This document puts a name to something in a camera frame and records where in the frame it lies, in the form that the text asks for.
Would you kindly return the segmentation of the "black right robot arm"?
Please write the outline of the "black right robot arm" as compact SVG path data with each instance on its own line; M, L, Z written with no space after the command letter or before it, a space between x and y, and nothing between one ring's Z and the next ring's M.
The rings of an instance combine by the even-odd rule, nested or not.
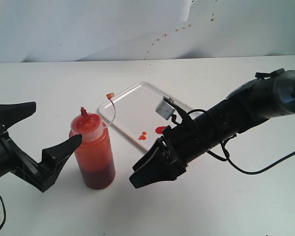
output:
M283 68L256 73L251 80L230 93L209 110L197 109L197 117L173 99L163 97L156 112L170 118L149 151L133 166L129 180L135 188L173 181L186 172L187 165L212 148L226 143L270 118L295 114L295 70Z

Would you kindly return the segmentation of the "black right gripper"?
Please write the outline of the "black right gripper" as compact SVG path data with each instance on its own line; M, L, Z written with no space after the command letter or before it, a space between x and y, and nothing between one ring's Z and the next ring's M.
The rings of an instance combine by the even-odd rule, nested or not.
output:
M211 118L201 112L192 119L186 115L182 123L167 127L147 153L132 167L129 181L141 188L162 181L174 181L186 172L188 164L211 148Z

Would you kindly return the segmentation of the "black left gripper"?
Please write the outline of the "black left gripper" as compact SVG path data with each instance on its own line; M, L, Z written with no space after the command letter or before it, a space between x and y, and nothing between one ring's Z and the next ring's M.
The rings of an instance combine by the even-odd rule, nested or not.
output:
M30 117L36 112L36 102L0 104L0 132ZM9 137L8 132L0 134L0 177L12 173L41 192L55 184L58 171L72 153L81 145L82 135L42 150L42 159L36 162L21 150Z

